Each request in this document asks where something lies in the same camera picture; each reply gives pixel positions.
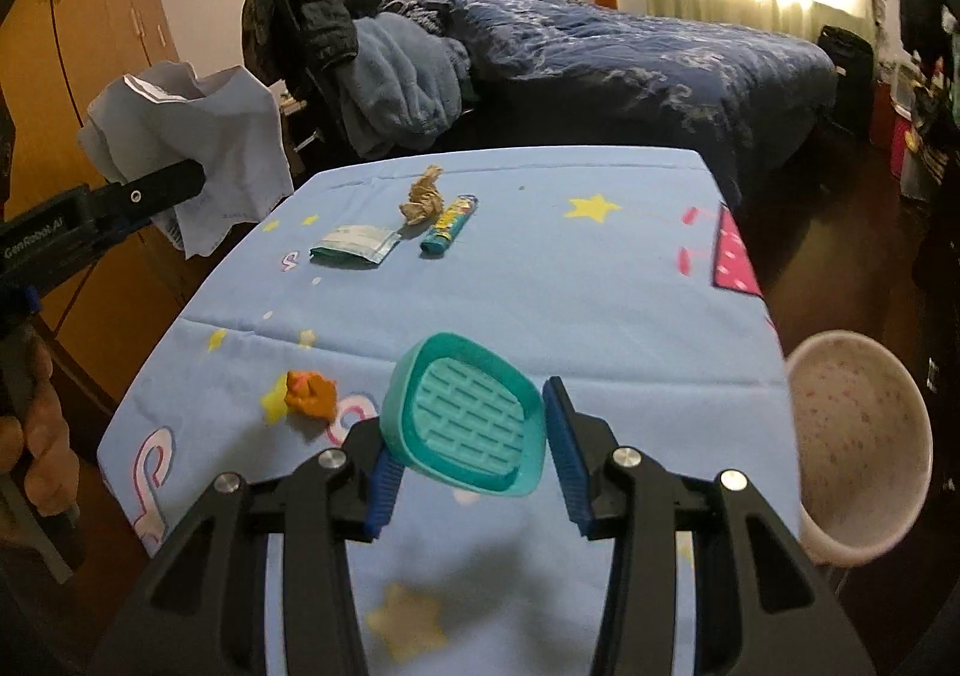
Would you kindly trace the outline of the person's left hand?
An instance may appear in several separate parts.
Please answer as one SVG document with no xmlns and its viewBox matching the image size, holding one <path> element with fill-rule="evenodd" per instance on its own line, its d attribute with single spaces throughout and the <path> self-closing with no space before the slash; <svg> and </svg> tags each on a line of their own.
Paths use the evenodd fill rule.
<svg viewBox="0 0 960 676">
<path fill-rule="evenodd" d="M 70 445 L 70 429 L 52 385 L 52 357 L 32 328 L 23 341 L 26 416 L 2 416 L 2 471 L 10 472 L 23 456 L 31 458 L 25 478 L 26 499 L 43 517 L 65 513 L 76 502 L 80 460 Z"/>
</svg>

